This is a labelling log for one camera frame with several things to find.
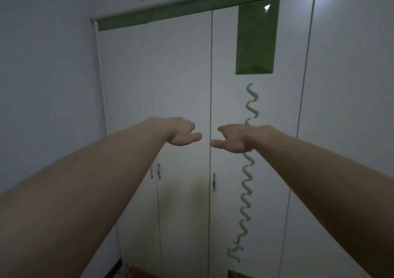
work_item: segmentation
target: person's right hand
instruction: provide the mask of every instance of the person's right hand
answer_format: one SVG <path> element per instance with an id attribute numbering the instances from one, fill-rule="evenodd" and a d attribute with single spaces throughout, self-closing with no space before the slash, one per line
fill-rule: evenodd
<path id="1" fill-rule="evenodd" d="M 214 148 L 225 149 L 229 152 L 240 154 L 252 150 L 252 132 L 256 127 L 244 124 L 228 124 L 220 126 L 220 131 L 226 140 L 211 140 Z"/>

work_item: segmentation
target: hand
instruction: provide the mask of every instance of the hand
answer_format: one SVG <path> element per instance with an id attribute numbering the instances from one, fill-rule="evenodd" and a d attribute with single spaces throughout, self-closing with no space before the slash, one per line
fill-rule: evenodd
<path id="1" fill-rule="evenodd" d="M 220 126 L 220 131 L 226 140 L 211 140 L 214 148 L 225 149 L 229 152 L 240 154 L 252 150 L 251 135 L 257 127 L 244 124 L 228 124 Z"/>
<path id="2" fill-rule="evenodd" d="M 192 133 L 196 125 L 182 117 L 162 118 L 169 127 L 171 134 L 167 142 L 171 145 L 184 146 L 200 141 L 203 137 L 201 133 Z"/>

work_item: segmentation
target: green panel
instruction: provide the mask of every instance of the green panel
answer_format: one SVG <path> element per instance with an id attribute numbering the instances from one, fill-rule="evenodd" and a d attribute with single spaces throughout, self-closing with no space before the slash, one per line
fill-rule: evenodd
<path id="1" fill-rule="evenodd" d="M 103 31 L 128 27 L 258 1 L 262 0 L 192 0 L 166 7 L 98 19 L 98 29 Z"/>
<path id="2" fill-rule="evenodd" d="M 273 73 L 279 2 L 239 6 L 235 75 Z"/>
<path id="3" fill-rule="evenodd" d="M 240 273 L 238 273 L 236 271 L 228 270 L 227 271 L 227 278 L 253 278 L 253 277 L 246 276 L 244 274 L 240 274 Z"/>

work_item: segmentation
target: dark baseboard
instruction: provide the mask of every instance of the dark baseboard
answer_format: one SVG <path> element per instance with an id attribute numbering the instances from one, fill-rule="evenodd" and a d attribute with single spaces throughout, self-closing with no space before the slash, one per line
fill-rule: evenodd
<path id="1" fill-rule="evenodd" d="M 115 276 L 116 273 L 118 273 L 118 271 L 121 269 L 122 267 L 122 259 L 119 259 L 116 264 L 112 267 L 112 269 L 110 269 L 110 271 L 108 272 L 107 275 L 105 275 L 104 278 L 113 278 Z"/>

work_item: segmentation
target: glossy green tile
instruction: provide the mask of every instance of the glossy green tile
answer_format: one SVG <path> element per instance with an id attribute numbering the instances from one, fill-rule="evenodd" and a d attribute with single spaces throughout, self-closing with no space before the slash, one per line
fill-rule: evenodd
<path id="1" fill-rule="evenodd" d="M 148 22 L 185 16 L 194 13 L 239 6 L 262 0 L 193 0 L 157 9 L 121 14 L 114 17 L 98 19 L 99 31 L 128 27 Z"/>
<path id="2" fill-rule="evenodd" d="M 227 278 L 253 278 L 251 276 L 246 276 L 244 274 L 238 273 L 236 271 L 227 271 Z"/>
<path id="3" fill-rule="evenodd" d="M 280 0 L 239 6 L 236 75 L 272 74 Z"/>

